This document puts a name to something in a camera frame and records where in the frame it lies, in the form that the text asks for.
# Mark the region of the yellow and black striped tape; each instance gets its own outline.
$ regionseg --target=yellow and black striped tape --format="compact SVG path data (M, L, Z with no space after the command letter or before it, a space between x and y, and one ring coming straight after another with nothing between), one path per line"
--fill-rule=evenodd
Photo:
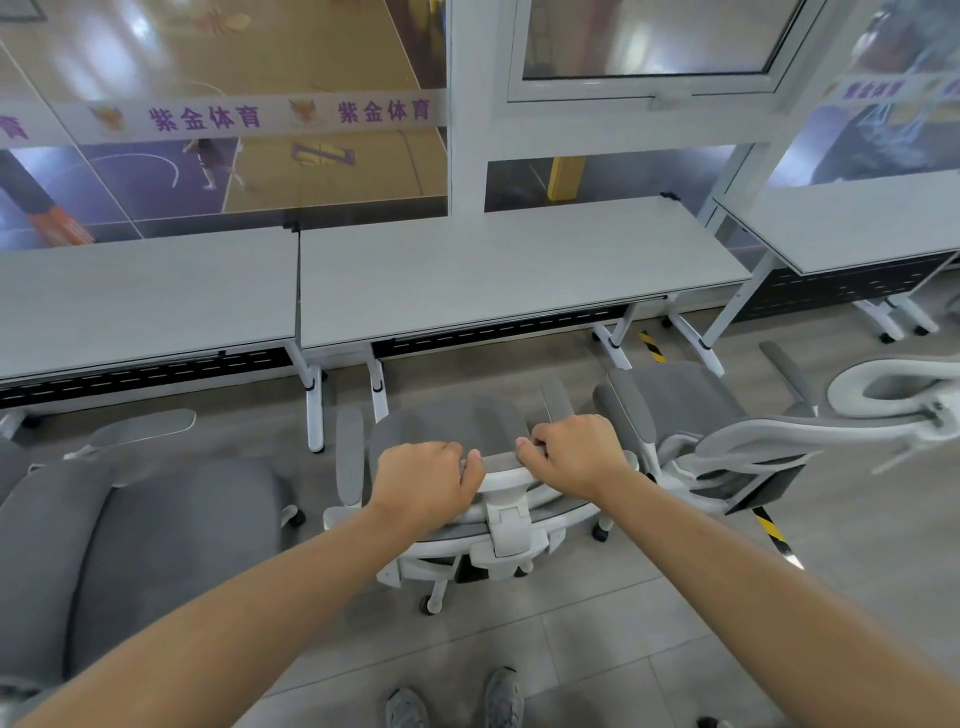
M666 361L666 357L660 352L660 347L657 345L657 340L653 336L646 331L641 331L640 341L643 342L643 346L647 348L647 351L650 352L650 355L654 357L654 361L656 361L658 364L662 364ZM783 534L780 532L780 529L777 528L774 520L770 518L770 514L767 513L766 509L763 507L755 508L754 516L756 516L760 526L766 532L767 536L770 537L770 540L774 543L774 546L777 548L780 556L789 561L798 569L802 569L804 565L800 563L800 559L798 559L794 554L790 544L788 544L786 539L783 538Z

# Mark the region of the orange animal logo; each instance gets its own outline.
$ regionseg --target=orange animal logo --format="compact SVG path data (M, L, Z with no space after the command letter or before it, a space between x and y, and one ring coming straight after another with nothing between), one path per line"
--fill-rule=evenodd
M117 107L91 107L90 111L96 117L97 121L110 132L122 132L127 126L127 120L123 117L123 111Z
M290 99L290 110L305 127L317 122L317 102L313 99Z

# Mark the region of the person's left hand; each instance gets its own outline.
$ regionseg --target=person's left hand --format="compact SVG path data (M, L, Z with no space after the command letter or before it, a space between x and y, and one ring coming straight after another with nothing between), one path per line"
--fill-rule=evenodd
M467 455L459 443L398 445L377 460L368 508L380 509L416 537L424 536L467 510L486 472L479 450Z

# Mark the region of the black plastic panel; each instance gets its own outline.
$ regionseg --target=black plastic panel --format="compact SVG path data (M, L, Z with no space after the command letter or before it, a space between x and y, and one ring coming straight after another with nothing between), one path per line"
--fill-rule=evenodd
M481 341L504 339L508 336L519 336L538 331L549 331L553 328L582 326L594 324L598 321L618 319L627 310L625 303L618 305L584 308L578 311L544 314L532 316L519 321L507 321L500 324L486 324L479 327L458 328L452 331L424 334L422 336L408 336L399 339L388 339L373 343L373 355L382 359L387 356L398 356L406 353L429 352L434 349L445 349L462 344L476 344Z
M197 359L164 362L144 367L126 367L69 378L48 379L0 387L0 409L27 407L49 401L129 392L165 384L209 379L214 376L260 372L291 365L282 347L259 352L220 353Z
M778 268L767 276L733 321L753 321L905 293L916 288L952 255L938 253L809 276Z

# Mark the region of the chair seat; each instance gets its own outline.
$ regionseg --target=chair seat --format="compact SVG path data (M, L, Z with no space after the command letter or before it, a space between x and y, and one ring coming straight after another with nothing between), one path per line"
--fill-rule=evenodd
M223 459L115 489L86 554L67 677L127 637L281 551L269 465Z
M482 455L513 452L516 438L529 437L519 410L501 397L477 396L437 400L405 407L373 426L370 435L370 472L376 478L376 461L384 450L404 443L458 442L464 452Z
M723 380L702 364L667 362L632 374L653 417L658 444L678 433L706 436L748 417Z

